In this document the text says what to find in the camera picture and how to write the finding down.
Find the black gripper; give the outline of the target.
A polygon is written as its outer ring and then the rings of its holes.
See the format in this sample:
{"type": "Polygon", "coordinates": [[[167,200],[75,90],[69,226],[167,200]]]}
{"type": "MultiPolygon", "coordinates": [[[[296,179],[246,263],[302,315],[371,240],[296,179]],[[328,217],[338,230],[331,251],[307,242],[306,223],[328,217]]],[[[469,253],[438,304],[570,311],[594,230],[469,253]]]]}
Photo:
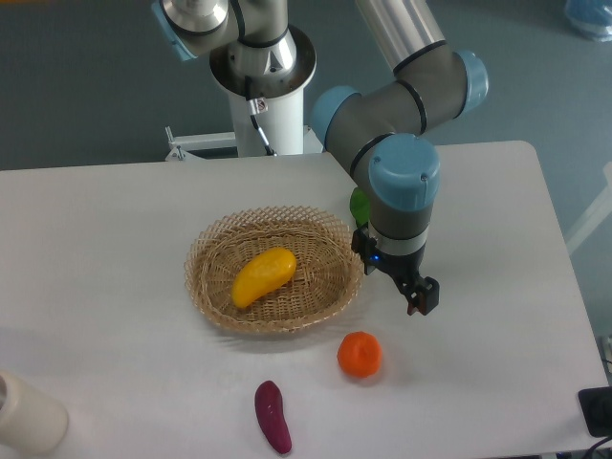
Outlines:
{"type": "Polygon", "coordinates": [[[361,226],[353,232],[351,249],[360,256],[366,274],[378,270],[392,278],[407,301],[409,316],[417,312],[428,315],[439,304],[440,285],[436,279],[419,273],[426,244],[417,249],[395,249],[385,248],[384,242],[382,236],[376,238],[369,227],[361,226]]]}

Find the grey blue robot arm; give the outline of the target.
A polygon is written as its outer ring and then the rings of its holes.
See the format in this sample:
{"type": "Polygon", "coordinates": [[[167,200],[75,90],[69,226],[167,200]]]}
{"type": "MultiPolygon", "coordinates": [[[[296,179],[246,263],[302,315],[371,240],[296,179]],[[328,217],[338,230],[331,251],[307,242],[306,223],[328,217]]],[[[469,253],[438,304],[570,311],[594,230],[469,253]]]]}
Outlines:
{"type": "Polygon", "coordinates": [[[333,155],[369,203],[352,248],[367,272],[387,274],[410,314],[439,302],[438,282],[420,274],[440,185],[427,130],[486,97],[484,63],[453,51],[424,1],[361,1],[370,32],[393,73],[369,95],[337,86],[311,112],[303,92],[315,74],[310,38],[289,22],[284,1],[156,1],[152,10],[183,60],[207,56],[226,92],[242,157],[295,155],[307,131],[333,155]]]}

